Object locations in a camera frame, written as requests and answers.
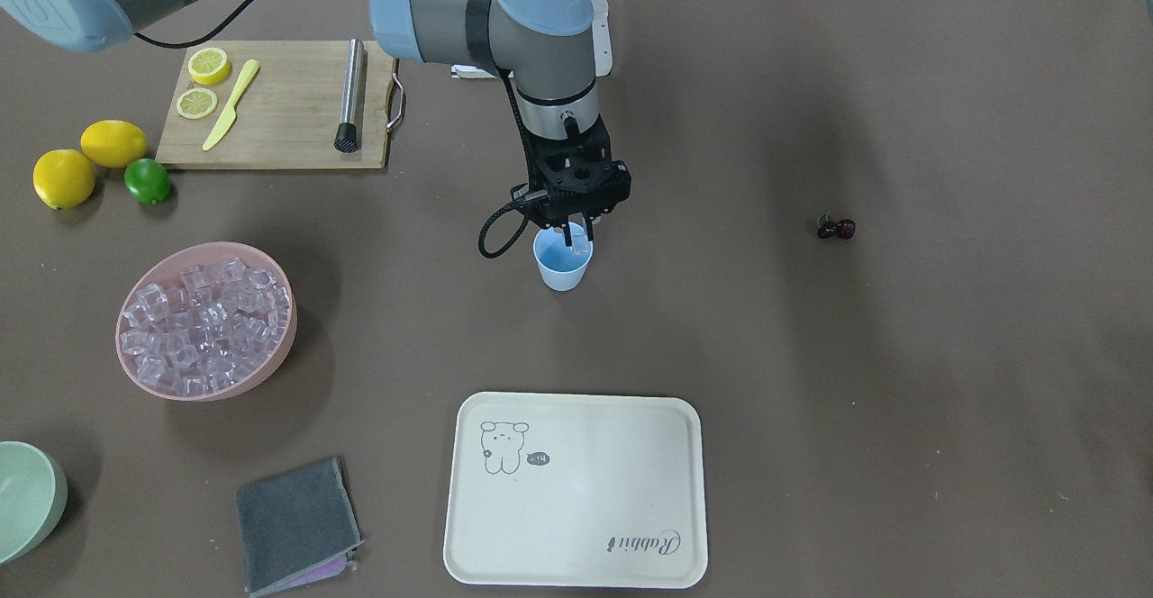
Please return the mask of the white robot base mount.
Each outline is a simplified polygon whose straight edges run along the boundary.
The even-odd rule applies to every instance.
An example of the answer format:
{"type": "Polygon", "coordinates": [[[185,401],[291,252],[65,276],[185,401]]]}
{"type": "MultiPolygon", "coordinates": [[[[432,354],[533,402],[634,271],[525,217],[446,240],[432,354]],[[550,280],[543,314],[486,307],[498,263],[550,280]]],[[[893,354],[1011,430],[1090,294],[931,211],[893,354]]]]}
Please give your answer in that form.
{"type": "Polygon", "coordinates": [[[613,68],[608,0],[449,0],[449,8],[459,77],[518,77],[542,89],[570,78],[587,85],[613,68]]]}

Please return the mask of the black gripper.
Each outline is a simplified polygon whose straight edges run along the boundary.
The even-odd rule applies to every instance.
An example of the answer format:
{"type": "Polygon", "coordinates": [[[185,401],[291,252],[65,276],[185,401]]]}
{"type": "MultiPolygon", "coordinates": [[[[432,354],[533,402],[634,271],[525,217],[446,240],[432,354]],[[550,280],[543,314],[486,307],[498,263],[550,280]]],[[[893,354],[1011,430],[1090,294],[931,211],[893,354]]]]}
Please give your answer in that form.
{"type": "Polygon", "coordinates": [[[514,209],[540,228],[566,224],[568,249],[576,248],[576,224],[567,224],[568,217],[585,217],[585,235],[593,242],[597,217],[612,212],[631,194],[631,172],[611,156],[605,123],[594,122],[587,131],[560,141],[522,130],[522,139],[530,179],[512,187],[514,209]]]}

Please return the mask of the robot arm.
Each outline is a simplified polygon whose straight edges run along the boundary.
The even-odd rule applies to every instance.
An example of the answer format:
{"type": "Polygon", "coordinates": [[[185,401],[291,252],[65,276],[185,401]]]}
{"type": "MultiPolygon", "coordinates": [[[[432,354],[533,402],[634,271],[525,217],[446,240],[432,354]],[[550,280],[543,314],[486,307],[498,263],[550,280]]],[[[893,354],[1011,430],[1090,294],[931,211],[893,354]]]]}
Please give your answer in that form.
{"type": "MultiPolygon", "coordinates": [[[[62,50],[95,52],[198,0],[3,0],[18,24],[62,50]]],[[[504,213],[593,242],[593,226],[631,191],[600,114],[595,27],[602,0],[367,0],[383,52],[465,65],[502,80],[528,180],[504,213]]]]}

